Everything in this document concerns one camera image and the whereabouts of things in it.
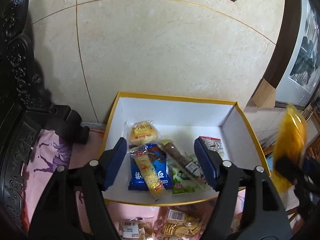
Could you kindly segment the yellow chip bag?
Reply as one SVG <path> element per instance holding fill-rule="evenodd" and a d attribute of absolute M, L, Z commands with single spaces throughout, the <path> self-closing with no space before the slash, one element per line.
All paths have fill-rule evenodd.
<path fill-rule="evenodd" d="M 306 120 L 299 110 L 290 103 L 280 122 L 278 136 L 273 149 L 271 179 L 278 193 L 286 192 L 293 183 L 280 174 L 276 168 L 276 163 L 282 157 L 287 157 L 291 163 L 298 166 L 306 148 L 306 140 Z"/>

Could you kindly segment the blue Oreo cookie packet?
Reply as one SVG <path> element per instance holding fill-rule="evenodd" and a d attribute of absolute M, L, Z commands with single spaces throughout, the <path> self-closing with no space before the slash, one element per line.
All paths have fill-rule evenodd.
<path fill-rule="evenodd" d="M 143 146 L 147 148 L 149 158 L 164 188 L 166 190 L 171 189 L 172 182 L 167 169 L 166 153 L 156 143 L 148 143 Z M 131 165 L 131 180 L 129 182 L 128 189 L 131 191 L 148 191 L 146 183 L 139 173 L 139 168 L 132 157 L 130 157 L 130 165 Z"/>

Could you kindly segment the pink patterned tablecloth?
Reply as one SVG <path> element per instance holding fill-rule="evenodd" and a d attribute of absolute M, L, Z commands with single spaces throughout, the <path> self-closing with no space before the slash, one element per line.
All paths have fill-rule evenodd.
<path fill-rule="evenodd" d="M 53 142 L 51 144 L 46 144 L 45 141 L 46 141 L 46 135 L 42 133 L 40 136 L 39 142 L 37 143 L 36 151 L 32 155 L 31 164 L 28 165 L 29 172 L 37 175 L 44 175 L 46 173 L 49 173 L 51 178 L 53 173 L 60 166 L 66 169 L 71 169 L 69 168 L 69 163 L 72 156 L 71 148 L 61 142 L 59 143 Z M 239 229 L 240 220 L 241 220 L 242 212 L 244 208 L 244 201 L 245 201 L 245 188 L 240 187 L 238 191 L 234 217 L 231 223 L 232 233 L 237 232 Z M 173 207 L 175 209 L 181 209 L 184 211 L 188 210 L 189 212 L 194 212 L 198 215 L 203 216 L 204 221 L 206 223 L 204 227 L 204 230 L 205 230 L 215 205 L 209 206 L 208 203 L 205 203 L 203 205 L 188 204 L 188 205 L 164 206 L 164 207 L 161 207 L 156 212 L 147 211 L 145 213 L 139 213 L 138 207 L 136 205 L 121 204 L 121 205 L 118 205 L 113 210 L 108 210 L 108 209 L 107 210 L 118 232 L 119 222 L 121 220 L 131 219 L 134 217 L 153 217 L 153 228 L 158 228 L 161 224 L 162 218 L 164 217 L 167 211 L 167 208 L 169 207 Z"/>

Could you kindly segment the yellow noodle snack bar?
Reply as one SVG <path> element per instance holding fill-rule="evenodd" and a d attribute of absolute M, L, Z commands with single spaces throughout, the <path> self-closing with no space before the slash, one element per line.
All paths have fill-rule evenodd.
<path fill-rule="evenodd" d="M 145 146 L 134 147 L 128 151 L 128 154 L 135 160 L 152 198 L 158 200 L 165 195 L 166 189 L 149 158 L 147 148 Z"/>

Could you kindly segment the yellow cardboard box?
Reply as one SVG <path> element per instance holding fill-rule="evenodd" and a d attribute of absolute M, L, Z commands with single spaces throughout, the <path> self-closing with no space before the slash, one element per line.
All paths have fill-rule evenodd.
<path fill-rule="evenodd" d="M 199 136 L 221 139 L 223 159 L 239 168 L 260 165 L 270 174 L 263 150 L 244 112 L 236 102 L 119 92 L 111 109 L 104 134 L 102 151 L 111 149 L 119 138 L 127 137 L 126 126 L 151 121 L 164 139 L 171 139 L 187 154 L 194 153 Z M 132 205 L 188 205 L 214 199 L 218 193 L 167 193 L 158 201 L 146 191 L 130 191 L 130 157 L 126 155 L 114 184 L 103 192 L 106 200 Z"/>

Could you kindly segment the small bread bun packet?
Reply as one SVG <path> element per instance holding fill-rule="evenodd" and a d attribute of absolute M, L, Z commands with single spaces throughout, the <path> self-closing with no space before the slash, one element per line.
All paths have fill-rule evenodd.
<path fill-rule="evenodd" d="M 143 120 L 134 124 L 125 124 L 129 148 L 144 145 L 159 138 L 159 132 L 153 121 Z"/>

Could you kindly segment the clear cookie bag with label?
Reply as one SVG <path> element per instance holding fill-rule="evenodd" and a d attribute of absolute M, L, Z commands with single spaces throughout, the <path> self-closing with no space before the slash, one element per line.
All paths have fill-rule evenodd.
<path fill-rule="evenodd" d="M 119 235 L 124 240 L 153 240 L 153 217 L 134 217 L 121 220 Z"/>

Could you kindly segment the clear cracker bag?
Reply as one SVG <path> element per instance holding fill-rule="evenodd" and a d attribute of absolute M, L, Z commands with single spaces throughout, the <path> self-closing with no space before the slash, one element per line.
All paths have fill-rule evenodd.
<path fill-rule="evenodd" d="M 205 225 L 203 216 L 188 210 L 169 207 L 155 231 L 155 238 L 200 239 Z"/>

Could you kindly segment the brown cardboard piece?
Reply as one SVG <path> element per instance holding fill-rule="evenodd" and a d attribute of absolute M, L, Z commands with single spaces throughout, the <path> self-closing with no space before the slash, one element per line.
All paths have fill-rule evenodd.
<path fill-rule="evenodd" d="M 265 79 L 262 79 L 252 96 L 252 102 L 259 109 L 274 108 L 276 103 L 276 89 Z"/>

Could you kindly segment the red white snack packet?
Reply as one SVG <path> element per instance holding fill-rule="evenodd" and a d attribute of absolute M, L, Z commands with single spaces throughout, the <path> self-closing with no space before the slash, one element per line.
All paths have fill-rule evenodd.
<path fill-rule="evenodd" d="M 203 140 L 206 147 L 214 152 L 217 152 L 221 158 L 224 157 L 225 153 L 223 150 L 223 145 L 221 142 L 221 139 L 219 138 L 212 138 L 212 137 L 204 137 L 200 136 L 200 138 Z"/>

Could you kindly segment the green snack packet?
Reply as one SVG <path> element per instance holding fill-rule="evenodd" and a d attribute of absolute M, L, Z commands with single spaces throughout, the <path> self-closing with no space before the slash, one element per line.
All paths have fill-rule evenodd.
<path fill-rule="evenodd" d="M 187 167 L 180 167 L 174 159 L 167 159 L 167 166 L 172 175 L 172 194 L 204 192 L 208 189 L 206 178 L 200 168 L 196 155 L 189 156 Z"/>

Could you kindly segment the brown sausage stick packet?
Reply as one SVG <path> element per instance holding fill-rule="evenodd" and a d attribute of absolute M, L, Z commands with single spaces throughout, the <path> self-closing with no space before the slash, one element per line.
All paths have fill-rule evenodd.
<path fill-rule="evenodd" d="M 200 187 L 206 186 L 206 179 L 199 164 L 193 161 L 189 156 L 183 154 L 172 140 L 161 139 L 160 143 L 168 156 L 191 180 L 197 183 Z"/>

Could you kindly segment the dark carved wooden furniture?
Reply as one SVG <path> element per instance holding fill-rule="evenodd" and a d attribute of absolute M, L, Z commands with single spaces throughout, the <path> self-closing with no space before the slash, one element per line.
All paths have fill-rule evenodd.
<path fill-rule="evenodd" d="M 29 0 L 1 0 L 1 239 L 26 239 L 22 168 L 42 129 L 69 143 L 86 144 L 89 128 L 67 105 L 57 105 L 34 66 L 24 32 Z"/>

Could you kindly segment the framed ink painting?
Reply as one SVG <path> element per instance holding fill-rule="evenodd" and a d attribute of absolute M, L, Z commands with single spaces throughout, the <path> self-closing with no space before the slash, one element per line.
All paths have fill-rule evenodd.
<path fill-rule="evenodd" d="M 285 0 L 276 48 L 264 74 L 275 106 L 305 109 L 319 91 L 319 0 Z"/>

